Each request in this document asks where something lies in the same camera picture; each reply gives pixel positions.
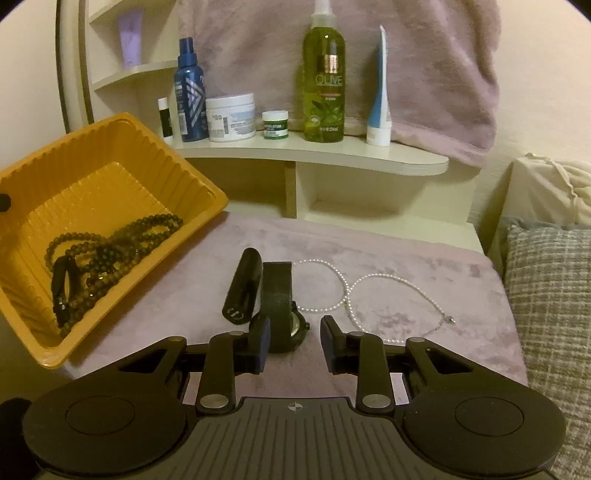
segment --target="bottle label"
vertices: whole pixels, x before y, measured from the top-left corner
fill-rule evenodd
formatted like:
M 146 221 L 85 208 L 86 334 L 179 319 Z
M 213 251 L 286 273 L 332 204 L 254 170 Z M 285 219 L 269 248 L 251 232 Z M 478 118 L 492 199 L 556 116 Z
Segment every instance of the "bottle label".
M 262 134 L 265 138 L 285 138 L 289 131 L 285 130 L 263 130 Z
M 314 88 L 304 92 L 304 133 L 308 140 L 332 142 L 342 139 L 345 129 L 343 67 L 338 55 L 316 57 L 314 83 L 309 84 Z
M 170 110 L 159 110 L 160 112 L 160 123 L 162 124 L 162 136 L 172 137 L 173 136 L 173 125 L 170 121 Z
M 263 130 L 287 130 L 287 120 L 278 122 L 263 122 Z
M 335 90 L 319 89 L 316 93 L 304 94 L 304 116 L 306 118 L 304 127 L 309 140 L 329 141 L 331 136 L 342 134 L 343 96 L 340 91 Z
M 239 138 L 249 135 L 256 130 L 255 111 L 226 112 L 225 115 L 211 114 L 210 112 L 208 126 L 211 138 Z
M 178 125 L 181 135 L 188 137 L 183 140 L 207 138 L 203 77 L 190 72 L 175 82 L 174 89 L 177 97 Z

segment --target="olive oil bottle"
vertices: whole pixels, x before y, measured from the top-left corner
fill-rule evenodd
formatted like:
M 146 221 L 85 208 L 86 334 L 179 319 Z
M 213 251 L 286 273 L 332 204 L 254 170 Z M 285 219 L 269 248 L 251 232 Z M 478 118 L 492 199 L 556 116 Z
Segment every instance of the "olive oil bottle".
M 340 142 L 345 133 L 345 41 L 330 0 L 316 0 L 304 38 L 304 136 Z

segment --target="white tube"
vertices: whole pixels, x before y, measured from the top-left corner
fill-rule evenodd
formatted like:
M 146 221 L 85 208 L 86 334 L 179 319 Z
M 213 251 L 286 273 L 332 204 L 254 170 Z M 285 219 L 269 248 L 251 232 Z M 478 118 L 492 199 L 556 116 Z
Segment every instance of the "white tube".
M 142 65 L 142 16 L 144 10 L 136 8 L 117 18 L 121 50 L 125 68 Z
M 389 147 L 392 131 L 392 116 L 390 115 L 386 84 L 388 42 L 384 27 L 380 25 L 379 29 L 381 32 L 381 41 L 378 50 L 378 94 L 369 114 L 366 142 L 369 145 L 377 145 L 378 147 Z

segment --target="curved shelf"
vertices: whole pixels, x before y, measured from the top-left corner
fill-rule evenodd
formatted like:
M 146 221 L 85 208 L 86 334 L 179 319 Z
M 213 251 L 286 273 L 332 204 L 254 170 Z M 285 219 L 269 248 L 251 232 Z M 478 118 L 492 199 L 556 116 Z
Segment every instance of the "curved shelf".
M 117 18 L 118 15 L 121 15 L 132 8 L 149 8 L 153 7 L 154 5 L 157 6 L 171 1 L 173 0 L 110 0 L 107 5 L 92 14 L 88 18 L 88 22 L 90 24 L 93 24 L 97 21 L 111 22 Z
M 323 144 L 308 142 L 297 132 L 290 132 L 286 140 L 266 140 L 262 132 L 257 132 L 252 138 L 236 142 L 178 142 L 176 150 L 185 158 L 264 158 L 409 176 L 439 175 L 449 165 L 447 157 L 397 143 L 374 147 L 361 138 L 345 137 L 342 142 Z
M 125 69 L 122 72 L 114 73 L 109 75 L 107 78 L 94 82 L 92 88 L 94 91 L 100 90 L 108 85 L 114 85 L 115 83 L 121 83 L 127 80 L 136 79 L 149 72 L 157 72 L 159 70 L 170 70 L 177 68 L 176 60 L 164 60 L 164 61 L 153 61 L 151 63 L 144 63 L 143 65 L 137 65 L 137 67 L 131 67 Z

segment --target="pink fleece blanket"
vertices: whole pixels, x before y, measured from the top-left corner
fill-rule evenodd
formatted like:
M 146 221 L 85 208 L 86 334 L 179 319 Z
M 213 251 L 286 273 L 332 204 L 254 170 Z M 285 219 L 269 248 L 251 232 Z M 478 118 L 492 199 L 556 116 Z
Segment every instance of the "pink fleece blanket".
M 345 134 L 365 135 L 388 34 L 391 139 L 483 167 L 496 134 L 496 0 L 332 0 L 346 42 Z M 258 118 L 285 109 L 302 127 L 302 41 L 314 0 L 180 0 L 207 96 L 254 92 Z
M 525 365 L 511 309 L 491 262 L 476 252 L 358 232 L 303 220 L 223 213 L 173 258 L 153 271 L 83 342 L 66 365 L 74 377 L 87 374 L 164 337 L 205 343 L 236 330 L 221 314 L 228 287 L 246 247 L 264 261 L 321 258 L 350 282 L 372 272 L 404 277 L 435 299 L 456 325 L 430 339 L 522 383 Z M 294 265 L 294 300 L 324 307 L 342 295 L 339 280 L 322 265 Z M 391 280 L 364 281 L 353 293 L 358 318 L 377 335 L 419 336 L 440 319 L 414 290 Z M 356 330 L 343 307 L 333 312 L 343 331 Z M 328 373 L 320 347 L 320 314 L 307 314 L 311 329 L 294 352 L 270 355 L 261 375 L 236 379 L 236 394 L 279 397 L 349 395 L 355 378 Z M 191 377 L 196 394 L 198 375 Z M 400 390 L 397 398 L 403 398 Z

